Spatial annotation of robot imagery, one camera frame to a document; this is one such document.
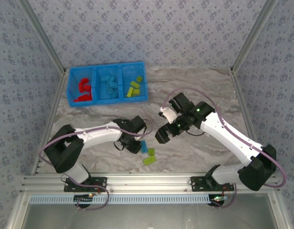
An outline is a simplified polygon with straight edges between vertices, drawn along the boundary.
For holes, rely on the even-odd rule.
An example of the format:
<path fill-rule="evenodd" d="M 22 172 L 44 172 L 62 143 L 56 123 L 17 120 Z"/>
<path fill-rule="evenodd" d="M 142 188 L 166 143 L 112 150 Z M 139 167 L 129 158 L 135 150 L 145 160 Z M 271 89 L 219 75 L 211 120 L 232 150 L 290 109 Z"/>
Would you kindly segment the blue three-compartment plastic bin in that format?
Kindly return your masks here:
<path fill-rule="evenodd" d="M 108 94 L 107 87 L 110 82 L 102 83 L 99 77 L 102 75 L 116 76 L 118 89 L 114 89 L 112 94 Z M 143 77 L 142 82 L 136 78 Z M 88 78 L 91 85 L 91 92 L 80 93 L 78 84 L 82 78 Z M 130 83 L 135 81 L 140 84 L 140 95 L 126 97 Z M 79 96 L 91 94 L 92 101 L 74 102 Z M 83 67 L 73 67 L 69 71 L 69 79 L 66 89 L 66 97 L 71 107 L 85 107 L 93 105 L 118 104 L 129 102 L 144 102 L 148 100 L 147 78 L 145 64 L 143 62 L 114 63 L 105 65 L 91 65 Z"/>

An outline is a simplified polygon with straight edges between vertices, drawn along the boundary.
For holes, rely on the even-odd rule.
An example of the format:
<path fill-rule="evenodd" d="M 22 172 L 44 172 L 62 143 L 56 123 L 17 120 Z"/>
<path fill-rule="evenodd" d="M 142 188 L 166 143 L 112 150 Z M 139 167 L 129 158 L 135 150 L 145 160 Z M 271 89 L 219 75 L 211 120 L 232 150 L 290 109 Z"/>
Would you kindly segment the black controller board with LED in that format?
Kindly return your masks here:
<path fill-rule="evenodd" d="M 92 194 L 74 195 L 73 202 L 78 205 L 91 205 L 93 201 Z"/>
<path fill-rule="evenodd" d="M 221 207 L 223 206 L 224 202 L 228 199 L 227 196 L 220 196 L 220 195 L 209 195 L 210 198 L 210 205 Z"/>

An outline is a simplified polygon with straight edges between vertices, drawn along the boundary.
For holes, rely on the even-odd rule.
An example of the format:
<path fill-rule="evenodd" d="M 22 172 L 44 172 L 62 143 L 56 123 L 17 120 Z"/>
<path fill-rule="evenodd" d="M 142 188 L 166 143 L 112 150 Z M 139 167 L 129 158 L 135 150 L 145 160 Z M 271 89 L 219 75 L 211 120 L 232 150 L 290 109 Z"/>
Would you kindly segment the wide aluminium mounting rail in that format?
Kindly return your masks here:
<path fill-rule="evenodd" d="M 203 173 L 92 173 L 93 177 L 106 177 L 107 189 L 112 194 L 185 194 L 191 193 L 191 177 Z M 63 176 L 54 173 L 38 173 L 25 176 L 21 193 L 63 193 Z"/>

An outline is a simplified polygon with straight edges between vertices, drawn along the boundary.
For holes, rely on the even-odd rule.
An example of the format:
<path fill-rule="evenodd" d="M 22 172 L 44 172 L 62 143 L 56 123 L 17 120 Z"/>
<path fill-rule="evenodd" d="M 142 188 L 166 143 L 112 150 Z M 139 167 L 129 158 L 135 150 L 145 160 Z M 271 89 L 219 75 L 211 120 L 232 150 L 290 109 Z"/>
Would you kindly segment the aluminium side rail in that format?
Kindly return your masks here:
<path fill-rule="evenodd" d="M 255 142 L 258 142 L 256 133 L 254 131 L 252 121 L 251 121 L 251 118 L 249 115 L 249 111 L 248 111 L 245 99 L 243 97 L 243 94 L 242 94 L 242 90 L 241 90 L 238 78 L 237 78 L 236 74 L 234 73 L 233 68 L 230 68 L 230 72 L 231 72 L 231 79 L 232 79 L 234 89 L 235 89 L 235 92 L 236 92 L 236 95 L 237 95 L 237 98 L 239 101 L 239 105 L 241 108 L 241 112 L 242 112 L 244 123 L 245 123 L 246 129 L 247 129 L 248 136 L 250 137 L 250 139 L 254 140 Z"/>
<path fill-rule="evenodd" d="M 62 95 L 62 92 L 64 89 L 65 82 L 67 81 L 68 73 L 69 73 L 69 68 L 64 70 L 64 72 L 62 73 L 61 79 L 58 83 L 57 91 L 56 91 L 55 96 L 53 98 L 53 103 L 52 103 L 52 106 L 51 106 L 51 109 L 49 112 L 49 117 L 48 117 L 46 125 L 45 125 L 44 133 L 41 137 L 40 145 L 37 150 L 36 159 L 34 161 L 32 169 L 31 169 L 31 175 L 33 175 L 33 176 L 36 175 L 37 169 L 38 169 L 38 164 L 40 162 L 39 153 L 41 152 L 42 147 L 44 145 L 46 145 L 46 143 L 48 142 L 48 139 L 50 137 L 54 117 L 55 117 L 55 114 L 56 114 L 56 111 L 57 111 L 57 108 L 58 108 L 58 105 L 60 102 L 60 98 L 61 98 L 61 95 Z"/>

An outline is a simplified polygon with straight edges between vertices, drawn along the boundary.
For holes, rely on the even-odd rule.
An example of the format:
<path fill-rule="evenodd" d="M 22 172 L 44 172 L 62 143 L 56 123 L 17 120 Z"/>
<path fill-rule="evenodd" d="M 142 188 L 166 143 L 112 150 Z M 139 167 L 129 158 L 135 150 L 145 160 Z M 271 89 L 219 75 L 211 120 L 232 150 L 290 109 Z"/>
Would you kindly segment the aluminium frame post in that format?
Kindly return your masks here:
<path fill-rule="evenodd" d="M 261 30 L 265 26 L 267 20 L 269 19 L 272 11 L 274 10 L 278 0 L 265 0 L 259 14 L 257 15 L 253 26 L 249 30 L 248 35 L 245 37 L 244 43 L 241 46 L 232 66 L 231 72 L 235 75 L 246 59 L 250 49 L 257 40 Z"/>
<path fill-rule="evenodd" d="M 42 43 L 43 47 L 47 51 L 50 59 L 52 60 L 53 64 L 55 65 L 56 69 L 59 73 L 64 74 L 65 68 L 54 49 L 48 35 L 46 34 L 40 20 L 37 17 L 37 14 L 34 12 L 32 6 L 30 5 L 28 0 L 17 0 L 18 4 L 20 5 L 21 9 L 23 10 L 27 20 L 33 27 L 34 31 L 36 32 L 40 42 Z"/>

